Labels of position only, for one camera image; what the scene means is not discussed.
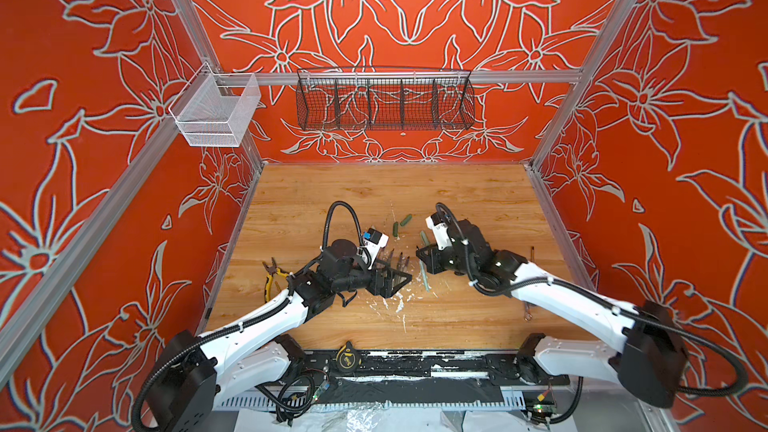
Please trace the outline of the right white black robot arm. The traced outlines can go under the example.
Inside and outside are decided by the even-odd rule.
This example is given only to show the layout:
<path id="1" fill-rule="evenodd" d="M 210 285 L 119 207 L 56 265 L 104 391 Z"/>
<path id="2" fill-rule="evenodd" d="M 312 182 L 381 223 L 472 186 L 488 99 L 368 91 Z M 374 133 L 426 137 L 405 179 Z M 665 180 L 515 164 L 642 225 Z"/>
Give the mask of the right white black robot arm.
<path id="1" fill-rule="evenodd" d="M 538 306 L 591 334 L 587 341 L 530 334 L 517 352 L 524 382 L 592 378 L 621 385 L 651 406 L 672 407 L 688 353 L 662 307 L 651 302 L 636 307 L 561 280 L 524 256 L 492 249 L 467 220 L 449 224 L 432 215 L 426 224 L 435 241 L 417 256 L 428 273 L 465 275 L 486 296 Z"/>

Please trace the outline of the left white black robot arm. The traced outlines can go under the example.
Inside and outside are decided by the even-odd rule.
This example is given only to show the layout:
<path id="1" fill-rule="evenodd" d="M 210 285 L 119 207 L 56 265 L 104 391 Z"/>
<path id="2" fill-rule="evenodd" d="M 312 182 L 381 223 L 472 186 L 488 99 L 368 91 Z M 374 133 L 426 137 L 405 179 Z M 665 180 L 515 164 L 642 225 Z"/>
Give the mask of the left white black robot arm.
<path id="1" fill-rule="evenodd" d="M 136 431 L 189 431 L 218 403 L 248 388 L 280 380 L 301 355 L 285 339 L 344 293 L 366 290 L 390 298 L 411 274 L 377 258 L 377 246 L 337 239 L 296 272 L 275 298 L 236 321 L 195 336 L 183 330 L 162 350 L 130 412 Z M 149 426 L 143 411 L 155 420 Z"/>

